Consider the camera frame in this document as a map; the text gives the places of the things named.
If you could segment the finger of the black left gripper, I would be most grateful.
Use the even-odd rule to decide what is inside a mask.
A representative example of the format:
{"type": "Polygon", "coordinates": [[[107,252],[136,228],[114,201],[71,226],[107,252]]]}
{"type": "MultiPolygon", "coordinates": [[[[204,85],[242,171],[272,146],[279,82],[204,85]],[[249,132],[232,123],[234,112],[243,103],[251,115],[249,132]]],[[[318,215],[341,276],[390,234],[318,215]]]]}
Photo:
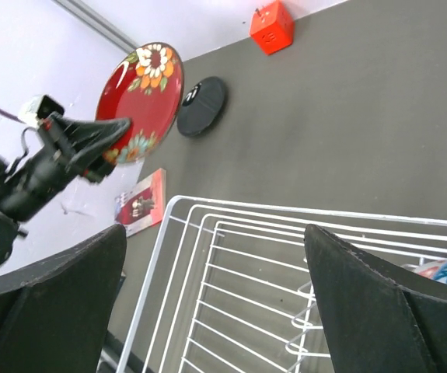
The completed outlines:
{"type": "Polygon", "coordinates": [[[115,165],[104,154],[130,130],[131,119],[83,121],[58,114],[58,125],[71,147],[73,166],[89,171],[112,171],[115,165]]]}

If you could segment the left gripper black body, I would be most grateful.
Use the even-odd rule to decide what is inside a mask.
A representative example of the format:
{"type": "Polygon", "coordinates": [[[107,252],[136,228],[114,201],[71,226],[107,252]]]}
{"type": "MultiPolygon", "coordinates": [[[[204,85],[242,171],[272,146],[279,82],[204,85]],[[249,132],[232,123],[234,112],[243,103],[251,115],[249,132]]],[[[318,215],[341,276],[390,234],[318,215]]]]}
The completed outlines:
{"type": "Polygon", "coordinates": [[[17,237],[26,237],[28,222],[76,177],[100,183],[112,171],[89,171],[73,166],[71,147],[58,125],[58,116],[40,120],[37,133],[43,147],[23,155],[12,166],[0,159],[0,266],[12,254],[17,237]]]}

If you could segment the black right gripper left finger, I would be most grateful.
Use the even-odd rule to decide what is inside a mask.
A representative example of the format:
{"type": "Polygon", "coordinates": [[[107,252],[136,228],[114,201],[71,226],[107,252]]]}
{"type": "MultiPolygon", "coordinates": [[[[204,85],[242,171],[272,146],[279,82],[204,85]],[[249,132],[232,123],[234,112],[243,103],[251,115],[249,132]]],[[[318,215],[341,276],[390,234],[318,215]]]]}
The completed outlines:
{"type": "Polygon", "coordinates": [[[126,248],[112,225],[0,276],[0,372],[94,372],[126,248]]]}

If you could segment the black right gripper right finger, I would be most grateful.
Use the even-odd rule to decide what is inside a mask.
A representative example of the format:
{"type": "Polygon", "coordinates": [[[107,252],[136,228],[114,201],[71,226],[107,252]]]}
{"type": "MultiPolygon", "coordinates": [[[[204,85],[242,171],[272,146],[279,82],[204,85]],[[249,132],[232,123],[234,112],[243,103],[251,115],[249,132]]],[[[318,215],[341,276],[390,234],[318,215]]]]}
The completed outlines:
{"type": "Polygon", "coordinates": [[[447,284],[318,225],[304,242],[336,372],[447,372],[447,284]]]}

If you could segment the red floral plate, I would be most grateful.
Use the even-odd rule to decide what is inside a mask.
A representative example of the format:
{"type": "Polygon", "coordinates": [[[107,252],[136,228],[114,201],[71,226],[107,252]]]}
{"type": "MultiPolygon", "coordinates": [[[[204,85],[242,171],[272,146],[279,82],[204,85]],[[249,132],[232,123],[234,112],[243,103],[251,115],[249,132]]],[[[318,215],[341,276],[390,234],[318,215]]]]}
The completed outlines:
{"type": "Polygon", "coordinates": [[[128,54],[107,80],[96,107],[97,120],[131,121],[104,158],[119,165],[153,152],[174,125],[183,84],[183,63],[171,45],[153,42],[128,54]]]}

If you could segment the black glossy plate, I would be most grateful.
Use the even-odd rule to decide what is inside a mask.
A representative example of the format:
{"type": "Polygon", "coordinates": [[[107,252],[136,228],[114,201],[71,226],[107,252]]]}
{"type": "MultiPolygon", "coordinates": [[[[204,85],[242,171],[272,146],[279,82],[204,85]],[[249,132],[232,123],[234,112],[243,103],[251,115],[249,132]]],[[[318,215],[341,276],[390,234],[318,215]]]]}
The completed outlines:
{"type": "Polygon", "coordinates": [[[176,119],[180,134],[192,138],[206,131],[223,111],[227,95],[222,78],[210,76],[199,81],[183,98],[176,119]]]}

